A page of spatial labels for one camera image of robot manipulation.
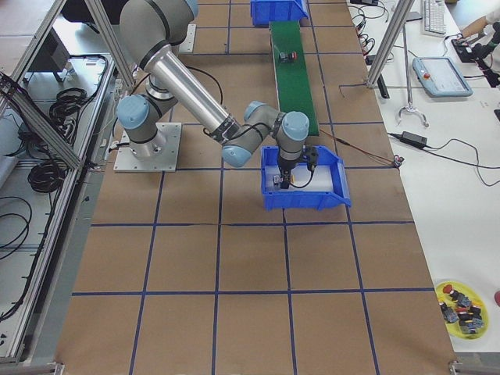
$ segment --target metal pole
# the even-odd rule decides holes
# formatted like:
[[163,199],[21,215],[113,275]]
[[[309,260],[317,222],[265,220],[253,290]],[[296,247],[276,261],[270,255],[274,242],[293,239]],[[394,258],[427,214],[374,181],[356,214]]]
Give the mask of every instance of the metal pole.
[[106,10],[102,5],[101,0],[85,0],[85,3],[87,4],[88,10],[92,15],[95,24],[101,32],[104,42],[111,52],[111,56],[115,61],[116,68],[120,72],[123,82],[125,82],[127,87],[132,88],[134,86],[134,78],[132,77],[132,73],[127,65],[127,61],[122,53],[120,44],[118,43],[118,39],[116,38],[116,35],[111,27],[111,23],[109,22],[108,15],[106,14]]
[[406,17],[408,16],[409,10],[412,8],[413,2],[414,0],[399,1],[394,14],[392,15],[391,22],[385,31],[384,38],[380,43],[380,47],[378,48],[377,57],[375,57],[370,72],[368,73],[368,78],[366,79],[368,87],[375,85],[378,77],[382,73],[385,62],[391,53],[396,39],[398,39],[399,31],[401,31],[406,22]]
[[409,77],[408,45],[406,43],[406,26],[403,24],[403,50],[405,52],[405,72],[406,72],[406,93],[408,94],[408,104],[413,105],[412,80]]
[[61,375],[64,365],[51,363],[43,366],[6,366],[0,368],[0,375]]

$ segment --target gray equipment cabinet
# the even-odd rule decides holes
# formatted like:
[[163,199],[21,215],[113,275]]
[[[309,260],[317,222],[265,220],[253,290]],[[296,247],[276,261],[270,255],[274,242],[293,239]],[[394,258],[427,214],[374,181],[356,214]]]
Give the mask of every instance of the gray equipment cabinet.
[[[52,363],[53,355],[80,261],[78,249],[84,245],[95,205],[95,200],[89,197],[97,195],[102,179],[99,172],[84,173],[84,165],[86,160],[102,159],[105,148],[99,146],[111,131],[109,125],[114,118],[116,66],[110,54],[102,54],[105,61],[94,57],[71,58],[70,67],[59,74],[61,80],[56,80],[53,72],[28,73],[64,3],[65,0],[0,3],[0,71],[21,84],[39,109],[47,113],[61,90],[83,88],[91,95],[98,88],[81,113],[73,146],[54,134],[22,95],[15,94],[31,129],[70,168],[56,201],[54,194],[37,193],[28,184],[28,173],[39,163],[29,155],[20,155],[16,167],[0,187],[0,198],[20,197],[33,210],[23,245],[0,260],[0,315],[25,294],[16,312],[0,322],[0,374],[62,372],[61,366]],[[120,64],[120,70],[127,68],[123,59]],[[127,81],[131,80],[129,76],[127,72]],[[0,115],[0,155],[4,155],[20,144],[18,126],[23,121],[3,98]],[[48,224],[51,211],[52,220]],[[27,216],[29,210],[19,199],[4,199],[0,201],[0,215],[5,213]],[[0,246],[4,245],[0,248],[0,258],[12,250],[12,246],[5,245],[22,230],[22,221],[15,219],[19,218],[0,217]],[[32,276],[25,291],[29,274]]]

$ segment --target blue crate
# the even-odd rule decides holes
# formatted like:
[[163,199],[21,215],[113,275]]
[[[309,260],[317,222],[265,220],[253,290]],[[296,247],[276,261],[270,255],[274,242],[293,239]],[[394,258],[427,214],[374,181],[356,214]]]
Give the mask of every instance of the blue crate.
[[261,192],[266,209],[313,208],[325,209],[337,205],[351,207],[351,197],[345,177],[344,161],[327,147],[316,146],[318,166],[329,166],[333,191],[272,190],[266,187],[266,166],[277,166],[278,147],[261,150]]
[[267,27],[270,21],[299,21],[309,18],[305,0],[250,0],[250,15],[257,27]]

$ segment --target small object on conveyor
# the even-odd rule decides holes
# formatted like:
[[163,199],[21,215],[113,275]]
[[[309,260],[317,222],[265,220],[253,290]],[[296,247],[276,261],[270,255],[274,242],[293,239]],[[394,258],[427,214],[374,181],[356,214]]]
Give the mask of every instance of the small object on conveyor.
[[463,293],[453,289],[453,285],[448,284],[443,287],[443,292],[449,295],[452,298],[452,301],[456,302],[458,307],[470,307],[471,302],[469,298]]
[[446,323],[454,323],[459,319],[459,316],[455,311],[444,301],[439,301],[439,307],[441,307],[441,312],[443,314],[443,318],[445,318]]
[[280,63],[292,63],[297,59],[297,52],[280,52]]

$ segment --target brown cardboard floor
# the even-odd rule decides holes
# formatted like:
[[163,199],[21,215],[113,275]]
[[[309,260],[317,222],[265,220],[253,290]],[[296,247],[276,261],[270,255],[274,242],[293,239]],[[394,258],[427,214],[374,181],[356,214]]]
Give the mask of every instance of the brown cardboard floor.
[[[302,28],[328,134],[391,158],[343,2]],[[276,105],[270,34],[243,1],[200,2],[195,54],[237,118]],[[212,81],[200,81],[218,97]],[[259,156],[223,165],[181,105],[175,174],[105,173],[57,360],[69,375],[445,375],[454,355],[398,171],[321,134],[345,160],[352,208],[266,211]]]

